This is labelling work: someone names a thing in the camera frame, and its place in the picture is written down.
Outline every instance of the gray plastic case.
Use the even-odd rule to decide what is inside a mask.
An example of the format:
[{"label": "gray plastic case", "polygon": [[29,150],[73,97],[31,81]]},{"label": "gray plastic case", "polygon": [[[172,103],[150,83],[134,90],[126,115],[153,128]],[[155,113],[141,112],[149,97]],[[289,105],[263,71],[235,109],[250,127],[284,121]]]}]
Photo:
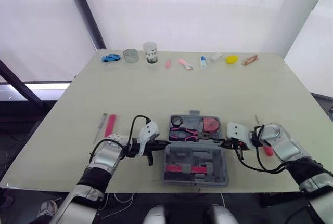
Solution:
[{"label": "gray plastic case", "polygon": [[[169,128],[173,127],[171,118],[180,116],[183,123],[180,127],[203,131],[203,118],[214,118],[220,126],[211,133],[213,138],[221,138],[220,119],[215,116],[200,116],[198,111],[191,111],[191,115],[171,115]],[[228,184],[228,175],[225,164],[224,149],[221,142],[213,140],[199,140],[197,142],[171,141],[164,153],[163,178],[164,183],[182,185],[200,185],[208,187],[221,187]],[[168,172],[168,165],[181,166],[181,172]],[[192,166],[206,167],[207,173],[192,173]]]}]

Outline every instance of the blue toy car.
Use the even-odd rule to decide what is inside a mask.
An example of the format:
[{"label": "blue toy car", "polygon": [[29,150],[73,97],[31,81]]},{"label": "blue toy car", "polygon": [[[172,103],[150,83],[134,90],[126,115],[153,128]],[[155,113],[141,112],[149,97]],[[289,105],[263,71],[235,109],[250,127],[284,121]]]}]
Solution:
[{"label": "blue toy car", "polygon": [[102,57],[102,62],[118,61],[120,60],[120,55],[118,54],[109,54]]}]

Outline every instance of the pliers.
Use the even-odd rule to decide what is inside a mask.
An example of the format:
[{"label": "pliers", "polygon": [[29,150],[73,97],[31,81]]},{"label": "pliers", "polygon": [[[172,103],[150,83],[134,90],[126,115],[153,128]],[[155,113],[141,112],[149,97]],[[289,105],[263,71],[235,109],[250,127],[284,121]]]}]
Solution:
[{"label": "pliers", "polygon": [[[196,129],[171,127],[169,131],[170,131],[169,132],[170,141],[196,142],[196,141],[198,141],[198,139],[207,140],[207,139],[212,139],[212,137],[213,137],[212,134],[210,134],[208,132],[198,132]],[[186,134],[190,134],[190,135],[186,136],[186,137],[178,137],[178,136],[172,135],[171,132],[182,132],[182,133],[186,133]]]}]

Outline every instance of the small bottle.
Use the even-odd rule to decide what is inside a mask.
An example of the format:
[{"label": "small bottle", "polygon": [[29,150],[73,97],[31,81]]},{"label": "small bottle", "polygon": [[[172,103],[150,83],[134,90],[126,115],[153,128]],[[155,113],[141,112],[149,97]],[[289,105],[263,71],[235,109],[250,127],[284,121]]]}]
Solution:
[{"label": "small bottle", "polygon": [[200,67],[202,69],[205,69],[206,66],[207,66],[206,58],[204,56],[201,56],[201,58],[200,58]]}]

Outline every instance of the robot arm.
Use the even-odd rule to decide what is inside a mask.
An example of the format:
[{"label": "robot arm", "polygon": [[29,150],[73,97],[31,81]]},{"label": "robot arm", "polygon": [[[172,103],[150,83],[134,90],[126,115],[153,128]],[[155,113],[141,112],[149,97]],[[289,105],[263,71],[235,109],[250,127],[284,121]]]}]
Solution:
[{"label": "robot arm", "polygon": [[[157,124],[149,121],[138,138],[127,146],[128,137],[112,134],[94,150],[83,176],[68,194],[50,223],[88,224],[98,222],[98,208],[119,161],[127,157],[146,155],[153,164],[152,151],[164,150],[170,143],[154,140],[159,135]],[[333,177],[287,133],[282,126],[270,123],[249,131],[245,126],[228,123],[227,137],[221,147],[237,152],[270,146],[283,166],[290,172],[299,188],[325,223],[333,223]]]},{"label": "robot arm", "polygon": [[253,150],[272,147],[324,223],[333,223],[333,176],[314,161],[302,146],[279,124],[270,123],[249,131],[245,126],[228,123],[229,149]]},{"label": "robot arm", "polygon": [[159,135],[156,122],[150,121],[127,146],[128,136],[112,134],[96,146],[91,161],[81,179],[68,194],[51,224],[91,224],[98,223],[98,208],[105,197],[105,190],[117,165],[123,157],[146,155],[152,165],[152,151],[163,150],[169,144],[154,140]]}]

